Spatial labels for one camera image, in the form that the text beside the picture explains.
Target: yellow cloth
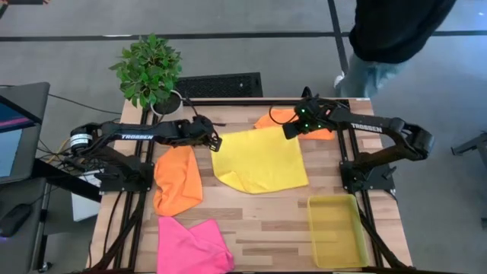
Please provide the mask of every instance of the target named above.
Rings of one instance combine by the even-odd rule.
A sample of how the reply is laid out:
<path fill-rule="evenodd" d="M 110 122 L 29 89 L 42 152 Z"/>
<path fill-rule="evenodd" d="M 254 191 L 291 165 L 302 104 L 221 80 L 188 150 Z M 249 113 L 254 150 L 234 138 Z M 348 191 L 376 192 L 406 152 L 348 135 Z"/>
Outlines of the yellow cloth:
<path fill-rule="evenodd" d="M 269 193 L 308 185 L 297 138 L 286 140 L 282 127 L 221 135 L 212 151 L 213 172 L 222 182 L 245 193 Z"/>

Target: plastic tray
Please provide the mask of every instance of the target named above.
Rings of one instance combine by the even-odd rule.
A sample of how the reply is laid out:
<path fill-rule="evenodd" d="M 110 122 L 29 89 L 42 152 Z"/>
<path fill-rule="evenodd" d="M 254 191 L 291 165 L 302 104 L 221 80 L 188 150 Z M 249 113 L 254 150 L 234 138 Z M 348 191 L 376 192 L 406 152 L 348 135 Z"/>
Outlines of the plastic tray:
<path fill-rule="evenodd" d="M 364 232 L 353 195 L 312 196 L 307 201 L 314 262 L 320 268 L 368 265 Z"/>

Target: blue jeans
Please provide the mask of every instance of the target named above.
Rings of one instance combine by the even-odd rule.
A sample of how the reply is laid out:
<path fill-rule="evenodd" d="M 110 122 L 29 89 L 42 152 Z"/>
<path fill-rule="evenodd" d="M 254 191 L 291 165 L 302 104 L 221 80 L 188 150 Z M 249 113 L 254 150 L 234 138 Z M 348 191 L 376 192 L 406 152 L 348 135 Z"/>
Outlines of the blue jeans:
<path fill-rule="evenodd" d="M 338 97 L 372 97 L 387 80 L 401 72 L 405 63 L 367 62 L 353 54 L 350 57 L 349 72 L 336 85 L 336 93 Z"/>

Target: sneaker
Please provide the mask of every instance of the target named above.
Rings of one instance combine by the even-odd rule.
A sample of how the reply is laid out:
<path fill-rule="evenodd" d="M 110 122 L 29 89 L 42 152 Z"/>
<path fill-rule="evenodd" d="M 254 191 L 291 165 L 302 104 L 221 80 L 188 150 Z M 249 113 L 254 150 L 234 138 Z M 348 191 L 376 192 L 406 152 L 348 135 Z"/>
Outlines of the sneaker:
<path fill-rule="evenodd" d="M 333 87 L 336 88 L 338 83 L 341 82 L 344 77 L 345 77 L 345 73 L 343 73 L 343 72 L 341 75 L 336 76 L 335 81 L 333 82 Z"/>

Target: plant pot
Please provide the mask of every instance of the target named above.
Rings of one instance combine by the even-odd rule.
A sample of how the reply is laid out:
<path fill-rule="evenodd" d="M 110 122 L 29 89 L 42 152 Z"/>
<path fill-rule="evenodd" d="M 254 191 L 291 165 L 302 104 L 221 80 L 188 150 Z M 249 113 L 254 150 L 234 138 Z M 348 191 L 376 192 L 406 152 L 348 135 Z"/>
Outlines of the plant pot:
<path fill-rule="evenodd" d="M 152 112 L 161 117 L 176 112 L 183 107 L 183 98 L 177 91 L 170 91 L 169 98 L 165 102 L 151 105 Z"/>

